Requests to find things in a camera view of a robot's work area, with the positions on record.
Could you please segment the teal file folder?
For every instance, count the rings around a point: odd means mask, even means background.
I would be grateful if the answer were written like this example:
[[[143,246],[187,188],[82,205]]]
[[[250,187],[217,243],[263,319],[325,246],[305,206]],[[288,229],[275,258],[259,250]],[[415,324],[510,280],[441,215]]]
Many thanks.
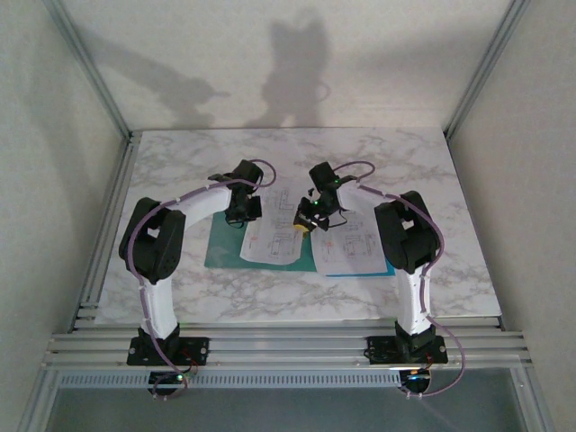
[[[274,271],[312,272],[319,274],[316,270],[312,256],[311,234],[308,235],[310,237],[310,260],[305,256],[302,256],[298,263],[289,266],[258,265],[243,260],[239,256],[239,253],[247,227],[248,224],[241,228],[230,226],[224,220],[223,214],[215,214],[212,219],[208,250],[204,260],[204,265],[213,268],[252,268]]]

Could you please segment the aluminium mounting rails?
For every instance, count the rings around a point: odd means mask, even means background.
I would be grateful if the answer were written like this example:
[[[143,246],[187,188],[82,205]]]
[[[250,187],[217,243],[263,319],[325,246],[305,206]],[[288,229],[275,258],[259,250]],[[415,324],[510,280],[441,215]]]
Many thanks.
[[[532,362],[519,331],[505,330],[495,318],[447,319],[438,334],[452,332],[446,341],[447,368],[461,363],[471,368],[526,365]],[[184,337],[210,340],[209,370],[366,369],[364,356],[370,336],[391,336],[390,319],[233,323],[184,325]],[[50,337],[40,366],[47,370],[121,370],[135,328],[80,327]]]

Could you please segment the aluminium side rail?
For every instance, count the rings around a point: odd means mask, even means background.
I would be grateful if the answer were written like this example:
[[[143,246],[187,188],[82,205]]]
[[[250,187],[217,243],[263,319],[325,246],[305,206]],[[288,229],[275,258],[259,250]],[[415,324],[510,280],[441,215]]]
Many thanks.
[[[141,136],[141,131],[131,131],[129,137],[121,144],[119,159],[104,195],[103,214],[96,232],[94,249],[88,261],[67,333],[76,329],[81,310],[95,310],[98,307]]]

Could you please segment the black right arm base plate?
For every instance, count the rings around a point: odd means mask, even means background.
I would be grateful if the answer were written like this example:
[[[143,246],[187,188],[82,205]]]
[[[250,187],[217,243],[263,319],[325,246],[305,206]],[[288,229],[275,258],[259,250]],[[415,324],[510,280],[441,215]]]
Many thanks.
[[[445,340],[441,336],[424,346],[409,349],[406,342],[394,336],[374,336],[366,339],[364,356],[371,365],[408,365],[448,363]]]

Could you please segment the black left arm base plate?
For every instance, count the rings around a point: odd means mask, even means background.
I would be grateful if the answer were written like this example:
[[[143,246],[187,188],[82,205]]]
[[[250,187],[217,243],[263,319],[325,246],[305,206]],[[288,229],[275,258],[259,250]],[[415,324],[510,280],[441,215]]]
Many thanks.
[[[177,337],[168,341],[159,339],[157,344],[164,356],[176,366],[206,365],[210,344],[207,337]],[[148,334],[134,337],[130,341],[126,363],[130,366],[167,365]]]

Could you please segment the aluminium frame post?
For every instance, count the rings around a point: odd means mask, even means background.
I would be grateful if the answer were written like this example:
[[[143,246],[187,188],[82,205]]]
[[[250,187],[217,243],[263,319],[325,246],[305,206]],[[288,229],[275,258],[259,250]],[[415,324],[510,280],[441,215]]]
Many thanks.
[[[41,2],[47,9],[50,18],[55,23],[71,54],[84,72],[89,84],[94,89],[115,129],[124,139],[128,140],[131,137],[131,129],[124,120],[117,103],[114,101],[62,0],[41,0]]]
[[[490,37],[488,45],[472,73],[472,77],[443,128],[443,134],[448,145],[451,145],[452,140],[464,125],[465,119],[481,94],[482,89],[485,87],[515,29],[518,27],[518,24],[531,3],[532,0],[509,0],[508,6],[496,30]]]

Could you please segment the aluminium frame leg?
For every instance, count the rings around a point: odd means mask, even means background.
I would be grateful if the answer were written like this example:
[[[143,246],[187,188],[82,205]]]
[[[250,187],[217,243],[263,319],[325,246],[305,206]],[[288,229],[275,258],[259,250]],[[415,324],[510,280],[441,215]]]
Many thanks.
[[[60,373],[40,370],[32,386],[17,432],[45,432],[60,384]]]
[[[535,368],[521,365],[510,374],[526,432],[556,432]]]

